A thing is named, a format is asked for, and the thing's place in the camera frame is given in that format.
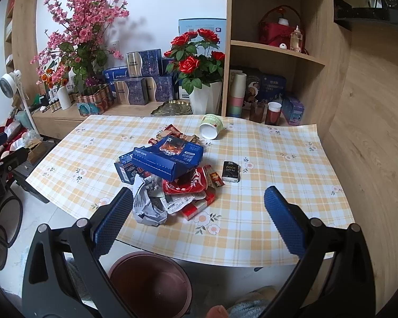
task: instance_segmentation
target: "table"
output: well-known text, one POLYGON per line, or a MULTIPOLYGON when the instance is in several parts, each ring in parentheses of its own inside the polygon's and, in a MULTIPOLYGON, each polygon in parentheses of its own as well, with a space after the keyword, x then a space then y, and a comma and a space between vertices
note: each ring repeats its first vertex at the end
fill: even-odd
MULTIPOLYGON (((198 134, 201 116, 90 116, 62 140, 27 181, 75 218, 90 217, 121 187, 114 167, 118 156, 173 124, 198 134)), ((308 217, 346 228, 353 216, 342 187, 317 136, 316 125, 271 127, 222 118, 216 140, 201 139, 203 163, 222 172, 223 161, 241 165, 241 181, 217 189, 217 200, 194 219, 169 216, 158 228, 138 224, 132 214, 118 240, 168 257, 225 266, 295 264, 263 205, 276 185, 288 202, 308 217)))

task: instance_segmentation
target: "red wrapper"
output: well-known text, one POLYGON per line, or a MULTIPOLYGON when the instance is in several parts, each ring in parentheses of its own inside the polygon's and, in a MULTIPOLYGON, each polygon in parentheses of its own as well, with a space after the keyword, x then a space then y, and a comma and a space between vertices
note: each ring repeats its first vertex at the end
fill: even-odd
POLYGON ((204 191, 208 188, 207 175, 203 167, 198 167, 175 181, 162 181, 163 191, 167 195, 188 194, 204 191))
POLYGON ((205 190, 206 197, 199 201, 193 201, 181 209, 181 213, 186 218, 186 220, 190 220, 198 215, 201 211, 203 211, 206 207, 208 207, 211 203, 213 203, 216 199, 215 189, 208 188, 205 190))

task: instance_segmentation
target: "stack of cups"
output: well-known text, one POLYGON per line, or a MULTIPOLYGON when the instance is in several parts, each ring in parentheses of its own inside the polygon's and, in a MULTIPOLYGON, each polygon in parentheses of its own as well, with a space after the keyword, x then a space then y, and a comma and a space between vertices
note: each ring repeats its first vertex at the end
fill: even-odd
POLYGON ((238 117, 242 115, 243 99, 246 90, 246 74, 234 74, 233 83, 230 88, 228 101, 228 116, 238 117))

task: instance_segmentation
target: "glass bottle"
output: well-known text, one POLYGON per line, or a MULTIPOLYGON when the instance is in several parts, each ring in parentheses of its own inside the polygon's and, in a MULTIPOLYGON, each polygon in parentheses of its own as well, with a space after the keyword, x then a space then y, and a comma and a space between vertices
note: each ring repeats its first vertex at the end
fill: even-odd
POLYGON ((301 52, 302 50, 302 33, 299 30, 299 26, 296 26, 296 30, 290 35, 290 49, 295 52, 301 52))

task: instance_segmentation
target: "red paper cup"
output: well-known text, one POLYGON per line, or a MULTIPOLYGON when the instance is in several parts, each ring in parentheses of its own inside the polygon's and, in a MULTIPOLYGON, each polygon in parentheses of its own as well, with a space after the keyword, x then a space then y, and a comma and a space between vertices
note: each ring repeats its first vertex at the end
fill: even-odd
POLYGON ((277 125, 281 114, 281 104, 275 101, 268 103, 267 116, 265 118, 265 124, 277 125))

